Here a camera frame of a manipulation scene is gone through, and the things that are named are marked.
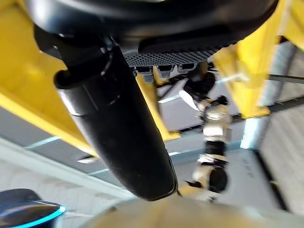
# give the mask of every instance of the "yellow panel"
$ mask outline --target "yellow panel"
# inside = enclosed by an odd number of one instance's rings
[[[294,0],[284,36],[304,51],[304,1]]]
[[[0,12],[6,8],[11,7],[15,3],[15,0],[1,0],[0,1]]]
[[[41,54],[33,39],[33,24],[11,5],[0,14],[0,106],[77,148],[95,154],[68,115],[53,86],[53,76],[65,65]]]
[[[273,15],[250,36],[215,54],[215,66],[221,77],[234,78],[226,85],[243,118],[269,113],[267,108],[258,106],[259,95],[264,80],[268,78],[275,44],[278,43],[285,3],[280,0]]]

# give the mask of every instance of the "metal rod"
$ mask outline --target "metal rod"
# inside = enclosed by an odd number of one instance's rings
[[[291,82],[291,83],[304,84],[304,77],[293,77],[293,76],[284,76],[284,75],[269,75],[268,80],[278,81],[278,82]]]
[[[289,108],[295,108],[300,105],[304,105],[304,96],[296,97],[296,98],[293,98],[288,101],[276,102],[273,105],[267,106],[267,108],[269,109],[270,113],[272,114],[272,113],[283,111],[283,110],[286,110]],[[236,124],[236,123],[240,123],[244,120],[246,120],[246,119],[242,118],[241,114],[237,114],[237,115],[232,116],[231,123]],[[201,129],[201,125],[196,125],[196,126],[192,126],[189,128],[179,130],[179,132],[180,132],[181,137],[186,137],[186,136],[189,136],[192,134],[201,133],[202,129]]]
[[[296,97],[288,101],[276,102],[273,105],[268,106],[270,113],[276,113],[289,108],[295,108],[299,105],[304,105],[304,96]]]

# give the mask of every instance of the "yellow beam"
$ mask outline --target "yellow beam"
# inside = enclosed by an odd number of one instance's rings
[[[243,118],[269,114],[267,108],[259,106],[259,96],[268,78],[284,10],[286,1],[280,0],[273,15],[260,28],[214,56],[221,77],[234,78],[226,85]]]
[[[136,77],[136,81],[150,109],[155,124],[161,133],[162,139],[164,141],[168,141],[168,140],[180,138],[180,134],[178,132],[168,131],[164,122],[162,121],[161,115],[157,110],[157,104],[156,104],[157,99],[156,99],[154,85],[152,83],[145,83],[142,75],[138,75]]]
[[[0,14],[0,106],[73,146],[96,155],[68,115],[53,86],[65,65],[39,52],[33,24],[17,4]]]
[[[294,0],[284,36],[304,51],[304,1]]]

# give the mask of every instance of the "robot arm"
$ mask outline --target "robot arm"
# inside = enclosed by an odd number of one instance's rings
[[[205,98],[197,102],[202,119],[206,149],[198,159],[193,173],[193,182],[179,189],[181,196],[195,197],[208,190],[210,194],[221,193],[228,185],[226,143],[231,116],[228,114],[227,99],[224,96],[215,101]]]

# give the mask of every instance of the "gray wall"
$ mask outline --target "gray wall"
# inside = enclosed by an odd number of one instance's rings
[[[269,183],[252,151],[244,149],[229,151],[227,158],[229,185],[227,191],[219,195],[219,203],[266,210],[279,209]],[[195,167],[195,161],[175,166],[180,185],[184,180],[192,180]]]

